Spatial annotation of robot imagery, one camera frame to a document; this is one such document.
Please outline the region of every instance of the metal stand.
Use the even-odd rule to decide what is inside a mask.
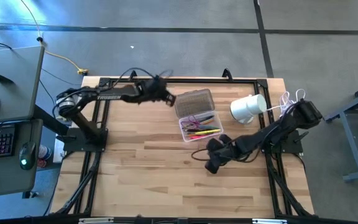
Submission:
[[[34,107],[34,119],[41,119],[44,122],[44,126],[49,130],[64,135],[68,131],[68,127],[56,120],[53,116],[50,116],[46,111],[44,111],[39,106]]]
[[[347,141],[349,142],[349,145],[352,149],[353,157],[357,164],[357,169],[358,169],[358,148],[357,148],[357,144],[355,141],[355,136],[353,135],[351,127],[349,126],[349,122],[347,120],[347,114],[358,113],[358,92],[355,93],[355,96],[357,98],[352,100],[348,105],[343,106],[341,109],[325,116],[324,120],[327,123],[330,123],[330,122],[332,122],[332,120],[334,120],[336,118],[341,119],[343,128],[346,133]],[[358,179],[358,172],[343,176],[343,180],[345,182],[349,182],[349,181],[357,180],[357,179]]]

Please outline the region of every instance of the clear plastic box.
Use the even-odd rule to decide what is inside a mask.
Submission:
[[[186,132],[183,130],[182,125],[181,125],[183,121],[189,121],[189,118],[192,119],[193,116],[194,116],[196,119],[201,119],[201,118],[205,118],[205,117],[208,117],[208,116],[211,116],[211,115],[214,116],[214,121],[212,121],[211,123],[209,123],[209,124],[207,124],[207,125],[219,127],[220,132],[216,132],[216,133],[213,133],[213,134],[209,134],[209,135],[207,135],[207,136],[203,136],[203,137],[197,138],[197,139],[191,139],[190,137],[188,137],[188,136],[186,135]],[[187,116],[187,117],[184,117],[184,118],[180,118],[180,119],[179,119],[179,127],[180,127],[180,130],[181,130],[181,135],[182,135],[183,140],[184,140],[185,142],[191,142],[191,141],[196,141],[196,140],[200,140],[200,139],[204,139],[204,138],[210,138],[210,137],[212,137],[212,136],[216,136],[216,135],[219,135],[219,134],[222,134],[222,133],[223,133],[223,127],[222,127],[221,120],[219,119],[219,116],[218,116],[218,114],[217,114],[215,111],[208,111],[208,112],[205,112],[205,113],[194,114],[194,115],[191,115],[191,116]]]

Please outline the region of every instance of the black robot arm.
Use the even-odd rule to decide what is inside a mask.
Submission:
[[[150,80],[141,80],[134,85],[123,87],[91,88],[88,86],[73,89],[70,88],[57,96],[59,115],[72,120],[81,130],[86,142],[96,144],[104,139],[106,130],[97,128],[95,122],[88,121],[81,110],[90,102],[98,100],[122,100],[128,103],[143,103],[146,101],[164,101],[168,106],[173,106],[176,96],[167,90],[167,83],[158,75]]]
[[[80,97],[78,102],[75,102],[74,95]],[[146,101],[165,101],[168,106],[173,106],[175,99],[176,96],[167,90],[166,81],[156,75],[150,80],[141,80],[134,85],[119,88],[70,88],[57,96],[57,107],[60,116],[71,119],[88,103],[96,100],[122,100],[138,104]]]
[[[321,113],[314,104],[302,99],[291,105],[278,121],[255,134],[242,135],[233,140],[223,134],[219,137],[222,143],[211,139],[206,146],[209,161],[205,164],[205,168],[215,174],[219,166],[224,166],[231,160],[244,162],[252,151],[258,148],[270,153],[270,147],[278,144],[291,132],[297,128],[312,128],[320,122],[321,118]]]

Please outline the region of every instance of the concrete floor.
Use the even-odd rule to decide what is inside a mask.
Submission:
[[[40,24],[49,26],[258,28],[251,0],[26,2]],[[358,0],[259,2],[266,29],[358,30]],[[33,24],[19,3],[0,1],[0,23]],[[267,76],[259,34],[46,31],[43,35],[50,51],[90,69],[91,75],[118,75],[137,66],[152,73],[173,69],[178,76],[218,77],[226,67],[235,77]],[[0,30],[0,42],[11,47],[37,45],[36,37],[34,31]],[[274,77],[284,78],[292,93],[304,88],[306,99],[322,114],[348,102],[358,90],[358,35],[272,34],[266,38]],[[81,82],[75,68],[58,58],[46,55],[43,68],[72,83]],[[44,72],[41,79],[52,96],[70,87]],[[47,111],[52,108],[41,88],[37,104]],[[358,221],[358,181],[342,181],[343,175],[357,169],[341,123],[321,123],[311,129],[303,147],[316,214]],[[0,205],[5,204],[0,206],[0,218],[42,215],[57,175],[56,170],[37,173],[35,190],[43,197],[0,196]]]

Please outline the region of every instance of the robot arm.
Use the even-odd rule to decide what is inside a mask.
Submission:
[[[270,153],[268,146],[280,143],[297,128],[309,129],[316,126],[322,118],[314,104],[303,99],[292,105],[287,112],[278,121],[255,134],[242,135],[233,140],[223,134],[219,137],[223,144],[211,139],[206,146],[210,160],[205,168],[215,174],[219,166],[224,166],[231,160],[244,162],[258,148]]]
[[[75,102],[74,95],[81,97],[78,102]],[[176,96],[167,90],[166,81],[159,76],[120,88],[70,88],[57,96],[59,115],[71,118],[81,112],[88,103],[97,100],[122,100],[138,104],[146,101],[165,101],[168,106],[173,106]]]

